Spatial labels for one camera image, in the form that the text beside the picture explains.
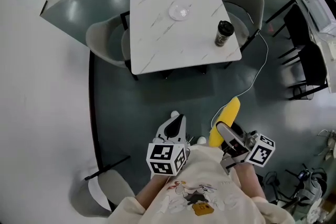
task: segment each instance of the table leg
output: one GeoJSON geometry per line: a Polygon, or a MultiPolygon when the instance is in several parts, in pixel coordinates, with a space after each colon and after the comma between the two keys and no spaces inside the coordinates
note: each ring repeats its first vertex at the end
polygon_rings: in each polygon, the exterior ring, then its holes
{"type": "Polygon", "coordinates": [[[290,0],[285,6],[283,6],[280,10],[278,10],[277,12],[275,12],[267,21],[266,23],[269,23],[270,21],[272,21],[275,17],[277,17],[278,15],[280,15],[282,12],[285,11],[285,9],[287,9],[288,7],[290,7],[292,4],[295,3],[295,0],[290,0]]]}
{"type": "Polygon", "coordinates": [[[312,89],[312,90],[309,90],[308,92],[303,92],[303,93],[301,93],[301,94],[298,94],[298,95],[294,95],[293,97],[291,97],[291,98],[288,98],[288,100],[299,100],[299,99],[301,99],[302,97],[305,97],[305,96],[307,96],[307,95],[309,95],[309,94],[311,94],[311,93],[315,93],[315,92],[318,92],[318,91],[321,91],[321,90],[323,90],[323,89],[325,89],[325,88],[327,88],[328,87],[328,84],[326,83],[326,84],[324,84],[324,85],[322,85],[322,86],[318,86],[317,88],[314,88],[314,89],[312,89]]]}

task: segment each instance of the table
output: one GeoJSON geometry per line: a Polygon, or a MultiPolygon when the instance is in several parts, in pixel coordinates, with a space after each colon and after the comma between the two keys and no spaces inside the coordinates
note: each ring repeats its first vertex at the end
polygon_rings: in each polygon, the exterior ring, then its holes
{"type": "Polygon", "coordinates": [[[322,52],[323,58],[324,58],[325,66],[327,68],[327,83],[325,85],[319,86],[313,90],[307,91],[306,93],[302,93],[302,94],[311,94],[311,93],[320,91],[325,88],[329,88],[330,93],[335,93],[336,92],[336,61],[332,57],[329,46],[332,46],[334,42],[336,41],[336,39],[331,37],[328,34],[319,33],[314,22],[312,21],[312,18],[308,14],[308,10],[306,6],[304,5],[304,3],[302,2],[302,0],[290,0],[285,6],[283,6],[280,10],[274,13],[266,22],[268,23],[271,20],[273,20],[275,17],[281,14],[285,9],[287,9],[293,3],[297,3],[303,15],[305,16],[308,26],[310,28],[311,34],[313,36],[313,40],[319,46],[322,52]]]}
{"type": "Polygon", "coordinates": [[[230,21],[222,0],[131,0],[132,73],[240,60],[235,34],[224,47],[215,45],[220,20],[230,21]],[[186,20],[175,21],[169,16],[174,3],[188,7],[186,20]]]}

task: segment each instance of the black chair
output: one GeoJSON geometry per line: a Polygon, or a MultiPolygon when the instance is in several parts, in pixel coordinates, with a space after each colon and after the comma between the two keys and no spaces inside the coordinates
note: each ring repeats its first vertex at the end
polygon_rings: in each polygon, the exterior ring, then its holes
{"type": "Polygon", "coordinates": [[[300,89],[300,94],[294,95],[293,93],[293,97],[289,98],[289,100],[301,99],[302,97],[328,87],[326,82],[327,68],[326,64],[324,63],[320,48],[314,42],[309,41],[309,43],[307,43],[307,45],[305,45],[304,48],[298,52],[298,57],[300,60],[296,62],[301,62],[306,79],[299,84],[295,84],[289,87],[300,89]],[[302,93],[300,86],[305,85],[318,87],[302,93]]]}
{"type": "MultiPolygon", "coordinates": [[[[276,31],[273,37],[279,34],[280,31],[283,30],[286,26],[290,35],[289,39],[292,40],[294,48],[278,57],[278,59],[286,56],[287,54],[290,54],[296,49],[303,49],[304,46],[310,42],[309,27],[306,18],[304,17],[298,5],[294,4],[292,6],[290,11],[285,15],[284,21],[285,24],[281,26],[278,31],[276,31]]],[[[290,62],[291,60],[294,60],[295,58],[298,58],[298,56],[288,59],[283,63],[283,65],[290,62]]]]}

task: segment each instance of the gray chair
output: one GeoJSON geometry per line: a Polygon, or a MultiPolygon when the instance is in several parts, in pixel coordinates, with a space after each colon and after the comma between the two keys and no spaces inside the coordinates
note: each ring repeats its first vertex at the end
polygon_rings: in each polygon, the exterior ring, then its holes
{"type": "MultiPolygon", "coordinates": [[[[108,170],[98,175],[98,184],[108,201],[117,206],[125,197],[134,197],[129,184],[116,170],[108,170]]],[[[102,207],[89,190],[89,180],[82,180],[70,194],[73,208],[84,217],[108,218],[112,212],[102,207]]]]}
{"type": "Polygon", "coordinates": [[[244,9],[250,18],[252,19],[255,31],[250,35],[246,25],[232,13],[228,13],[230,21],[235,28],[235,34],[238,40],[238,44],[241,52],[243,52],[247,45],[256,37],[261,30],[263,23],[262,16],[264,13],[264,0],[222,0],[225,3],[235,4],[244,9]]]}
{"type": "MultiPolygon", "coordinates": [[[[115,16],[103,22],[95,23],[89,27],[86,32],[86,44],[90,50],[100,57],[101,59],[109,62],[117,67],[128,68],[132,74],[131,70],[131,49],[130,49],[130,31],[125,28],[125,14],[115,16]],[[124,57],[124,61],[115,60],[113,55],[109,50],[109,40],[113,31],[123,24],[125,32],[121,38],[121,50],[124,57]]],[[[132,74],[135,80],[138,80],[137,76],[132,74]]]]}

